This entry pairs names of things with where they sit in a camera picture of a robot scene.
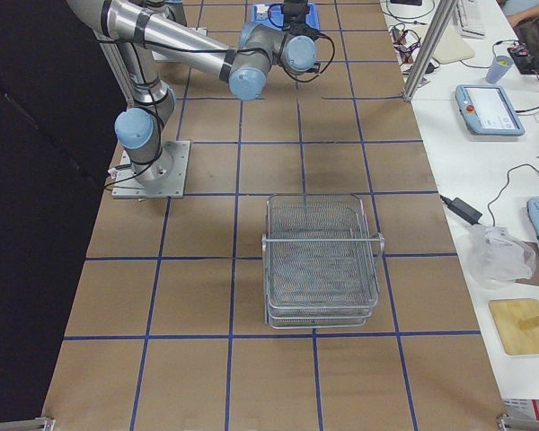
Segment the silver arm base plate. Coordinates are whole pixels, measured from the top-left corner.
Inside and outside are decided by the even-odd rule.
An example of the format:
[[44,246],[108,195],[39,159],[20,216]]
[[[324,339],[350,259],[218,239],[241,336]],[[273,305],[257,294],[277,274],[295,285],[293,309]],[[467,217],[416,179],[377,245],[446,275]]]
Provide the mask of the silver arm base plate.
[[122,151],[120,163],[126,168],[117,171],[117,184],[110,186],[113,198],[182,198],[185,190],[190,141],[166,141],[160,158],[142,175],[144,167],[131,169],[129,156]]

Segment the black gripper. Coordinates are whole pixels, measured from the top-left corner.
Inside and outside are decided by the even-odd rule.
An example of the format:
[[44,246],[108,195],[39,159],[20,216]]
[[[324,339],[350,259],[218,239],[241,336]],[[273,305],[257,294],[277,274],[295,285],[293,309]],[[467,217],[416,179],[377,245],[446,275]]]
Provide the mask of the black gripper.
[[295,24],[305,24],[309,14],[307,0],[284,0],[281,5],[283,26],[290,27]]

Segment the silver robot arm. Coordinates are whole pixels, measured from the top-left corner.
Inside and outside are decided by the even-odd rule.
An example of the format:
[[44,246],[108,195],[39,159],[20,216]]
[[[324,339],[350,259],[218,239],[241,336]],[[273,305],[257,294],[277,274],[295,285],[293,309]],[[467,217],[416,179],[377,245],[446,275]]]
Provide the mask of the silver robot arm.
[[110,170],[114,198],[180,198],[190,143],[163,138],[176,95],[163,72],[199,71],[226,83],[241,101],[261,96],[270,69],[292,78],[318,75],[316,42],[323,33],[309,25],[306,1],[276,4],[278,24],[244,24],[237,46],[187,24],[180,1],[71,1],[75,16],[95,36],[128,107],[114,122],[124,161]]

